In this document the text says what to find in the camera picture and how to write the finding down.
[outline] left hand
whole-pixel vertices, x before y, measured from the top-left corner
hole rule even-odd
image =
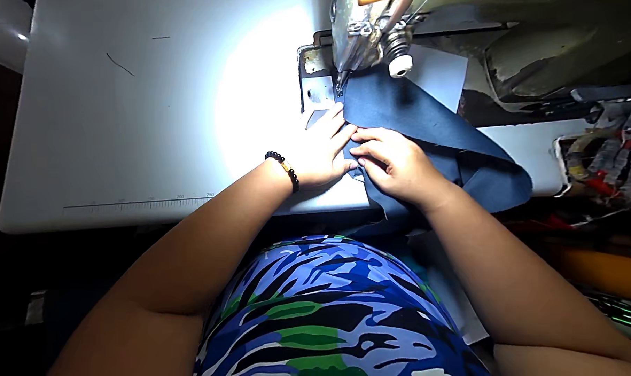
[[[356,160],[335,158],[357,131],[353,124],[341,129],[345,123],[343,109],[343,104],[336,103],[311,128],[300,132],[282,154],[295,170],[300,187],[325,185],[358,167]],[[312,114],[304,112],[304,128]]]

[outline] forearm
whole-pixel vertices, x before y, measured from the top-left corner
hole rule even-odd
[[[286,172],[266,160],[169,231],[112,292],[149,311],[199,312],[222,292],[255,235],[291,193]]]
[[[631,361],[631,342],[545,261],[454,185],[424,210],[478,316],[498,343]]]

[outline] navy blue fabric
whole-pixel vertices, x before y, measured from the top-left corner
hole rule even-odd
[[[407,78],[391,78],[386,65],[354,72],[342,97],[345,119],[364,128],[393,129],[416,141],[433,165],[461,186],[491,213],[520,205],[531,197],[531,178],[494,141],[452,113]],[[353,158],[350,141],[345,158]],[[364,169],[367,195],[384,210],[388,221],[405,221],[409,209],[383,193]],[[379,227],[365,227],[355,235],[372,235]]]

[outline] orange object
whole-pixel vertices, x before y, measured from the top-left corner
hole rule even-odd
[[[631,299],[631,258],[554,245],[553,266],[565,278]]]
[[[380,0],[358,0],[358,5],[360,6],[369,5],[371,3],[376,3],[377,1],[380,1]]]

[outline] wrist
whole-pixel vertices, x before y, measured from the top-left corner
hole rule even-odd
[[[438,183],[429,184],[429,194],[422,197],[416,203],[420,211],[427,215],[440,210],[447,210],[458,199],[457,197],[463,192],[459,185],[443,179]]]
[[[274,158],[267,158],[260,165],[270,179],[270,184],[286,196],[292,194],[292,180],[283,166]]]

